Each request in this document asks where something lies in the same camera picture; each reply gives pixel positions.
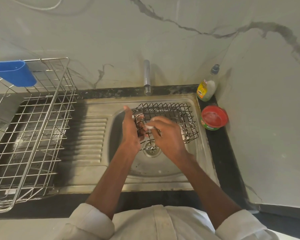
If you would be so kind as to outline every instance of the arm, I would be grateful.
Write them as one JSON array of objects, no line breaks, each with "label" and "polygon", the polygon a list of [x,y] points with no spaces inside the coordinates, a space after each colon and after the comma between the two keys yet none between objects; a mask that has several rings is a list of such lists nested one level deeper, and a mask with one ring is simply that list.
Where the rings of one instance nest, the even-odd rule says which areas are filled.
[{"label": "arm", "polygon": [[132,119],[132,111],[127,106],[124,106],[124,111],[122,142],[107,170],[86,200],[87,204],[94,206],[110,219],[113,218],[115,213],[119,196],[132,162],[141,148],[137,128]]},{"label": "arm", "polygon": [[160,116],[154,117],[147,125],[160,130],[160,134],[156,129],[151,130],[156,145],[187,177],[215,229],[229,216],[241,210],[200,168],[194,156],[188,153],[179,125]]}]

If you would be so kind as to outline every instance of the red plastic container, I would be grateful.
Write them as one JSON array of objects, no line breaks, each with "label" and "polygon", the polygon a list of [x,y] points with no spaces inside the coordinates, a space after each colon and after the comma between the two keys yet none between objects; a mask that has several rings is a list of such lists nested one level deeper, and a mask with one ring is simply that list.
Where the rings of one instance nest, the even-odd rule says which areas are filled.
[{"label": "red plastic container", "polygon": [[229,121],[227,112],[215,105],[205,107],[201,112],[201,124],[204,128],[216,131]]}]

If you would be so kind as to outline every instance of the stainless steel sink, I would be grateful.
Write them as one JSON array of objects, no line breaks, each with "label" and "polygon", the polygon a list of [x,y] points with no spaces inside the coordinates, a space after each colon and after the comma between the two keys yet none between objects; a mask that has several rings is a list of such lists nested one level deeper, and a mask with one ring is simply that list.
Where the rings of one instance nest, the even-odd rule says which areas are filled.
[{"label": "stainless steel sink", "polygon": [[[206,133],[200,125],[200,108],[194,94],[88,99],[75,106],[63,144],[64,150],[60,153],[55,190],[51,193],[90,193],[120,145],[123,105],[133,109],[143,102],[178,102],[191,107],[199,137],[186,144],[186,148],[195,155],[209,177],[219,184]],[[151,149],[137,154],[122,190],[192,190],[192,186],[160,149]]]}]

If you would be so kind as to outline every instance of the metal dish rack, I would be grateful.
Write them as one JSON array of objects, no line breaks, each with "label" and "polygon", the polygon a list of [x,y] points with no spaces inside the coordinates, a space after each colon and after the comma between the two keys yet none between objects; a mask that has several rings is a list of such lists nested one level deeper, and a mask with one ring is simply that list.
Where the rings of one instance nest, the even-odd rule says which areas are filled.
[{"label": "metal dish rack", "polygon": [[80,96],[68,58],[25,62],[37,80],[33,87],[0,78],[0,213],[49,195],[70,111]]},{"label": "metal dish rack", "polygon": [[[182,139],[185,144],[198,138],[196,122],[193,120],[194,116],[187,103],[142,103],[132,112],[135,116],[136,124],[140,122],[147,124],[155,116],[164,116],[177,123],[180,126]],[[140,115],[144,115],[144,118],[137,122],[137,117]],[[158,148],[151,131],[148,131],[146,134],[149,137],[145,137],[140,142],[142,145],[145,145],[141,150]]]}]

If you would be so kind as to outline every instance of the faucet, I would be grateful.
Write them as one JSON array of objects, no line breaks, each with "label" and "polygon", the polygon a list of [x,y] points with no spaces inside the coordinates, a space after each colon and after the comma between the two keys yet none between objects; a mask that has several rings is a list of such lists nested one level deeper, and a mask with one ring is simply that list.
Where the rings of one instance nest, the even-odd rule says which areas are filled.
[{"label": "faucet", "polygon": [[143,79],[144,79],[144,93],[146,96],[151,95],[151,80],[150,80],[150,61],[143,61]]}]

